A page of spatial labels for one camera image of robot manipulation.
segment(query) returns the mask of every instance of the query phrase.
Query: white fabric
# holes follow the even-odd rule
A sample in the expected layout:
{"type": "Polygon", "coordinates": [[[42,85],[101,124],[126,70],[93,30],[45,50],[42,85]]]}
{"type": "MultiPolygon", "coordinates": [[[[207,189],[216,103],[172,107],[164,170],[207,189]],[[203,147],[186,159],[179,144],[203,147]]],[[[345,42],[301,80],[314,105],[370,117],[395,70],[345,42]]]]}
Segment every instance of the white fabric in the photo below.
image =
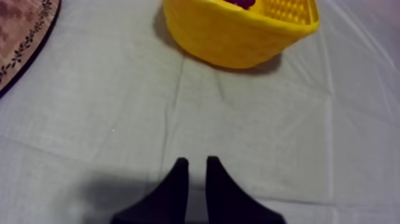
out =
{"type": "Polygon", "coordinates": [[[160,4],[63,0],[0,99],[2,224],[107,223],[181,156],[202,221],[208,155],[289,224],[400,223],[398,1],[320,0],[320,30],[251,75],[177,50],[160,4]]]}

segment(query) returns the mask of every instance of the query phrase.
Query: basket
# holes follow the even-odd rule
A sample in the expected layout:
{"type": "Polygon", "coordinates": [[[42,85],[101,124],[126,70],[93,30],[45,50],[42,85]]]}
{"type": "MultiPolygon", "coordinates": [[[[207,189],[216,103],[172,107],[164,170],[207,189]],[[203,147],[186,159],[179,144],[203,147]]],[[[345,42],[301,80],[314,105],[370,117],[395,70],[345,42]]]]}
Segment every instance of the basket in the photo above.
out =
{"type": "Polygon", "coordinates": [[[224,0],[163,0],[163,6],[183,49],[231,69],[267,61],[319,25],[314,0],[256,0],[249,10],[224,0]]]}

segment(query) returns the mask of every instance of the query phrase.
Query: bedsheet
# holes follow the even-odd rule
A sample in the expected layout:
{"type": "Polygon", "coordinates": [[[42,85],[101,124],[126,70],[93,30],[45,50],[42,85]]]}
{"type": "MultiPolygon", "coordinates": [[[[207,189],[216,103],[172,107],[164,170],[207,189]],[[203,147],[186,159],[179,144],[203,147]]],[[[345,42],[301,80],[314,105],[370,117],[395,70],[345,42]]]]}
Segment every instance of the bedsheet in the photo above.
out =
{"type": "Polygon", "coordinates": [[[188,222],[205,164],[288,223],[400,223],[400,4],[320,0],[320,30],[254,69],[184,53],[160,0],[63,0],[41,54],[0,99],[0,217],[108,223],[176,158],[188,222]]]}

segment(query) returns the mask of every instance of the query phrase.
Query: floral pattern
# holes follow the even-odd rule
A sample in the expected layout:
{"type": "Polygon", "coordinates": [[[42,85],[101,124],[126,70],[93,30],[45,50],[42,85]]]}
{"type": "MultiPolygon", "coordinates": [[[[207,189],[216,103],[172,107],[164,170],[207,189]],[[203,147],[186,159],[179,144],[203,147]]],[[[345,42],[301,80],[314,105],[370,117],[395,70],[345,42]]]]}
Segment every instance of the floral pattern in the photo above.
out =
{"type": "Polygon", "coordinates": [[[19,47],[14,51],[14,56],[9,63],[1,66],[0,69],[0,84],[2,82],[2,78],[7,75],[7,71],[9,69],[13,69],[17,63],[22,63],[22,56],[24,51],[31,47],[31,43],[33,42],[33,38],[35,34],[43,29],[43,25],[45,24],[45,18],[49,16],[49,12],[52,9],[52,2],[50,0],[42,0],[42,10],[39,13],[39,20],[35,23],[34,27],[29,30],[29,34],[25,37],[23,41],[19,44],[19,47]]]}

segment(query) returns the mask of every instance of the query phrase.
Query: purple object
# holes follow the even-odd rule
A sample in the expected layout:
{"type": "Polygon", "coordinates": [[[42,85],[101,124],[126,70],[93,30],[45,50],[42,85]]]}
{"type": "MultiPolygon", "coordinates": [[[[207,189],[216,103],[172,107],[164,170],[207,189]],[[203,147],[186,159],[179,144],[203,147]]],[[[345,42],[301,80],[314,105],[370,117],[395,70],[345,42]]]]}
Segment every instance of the purple object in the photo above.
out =
{"type": "Polygon", "coordinates": [[[244,8],[245,10],[247,10],[248,8],[250,8],[255,4],[255,0],[225,0],[225,1],[238,5],[244,8]]]}

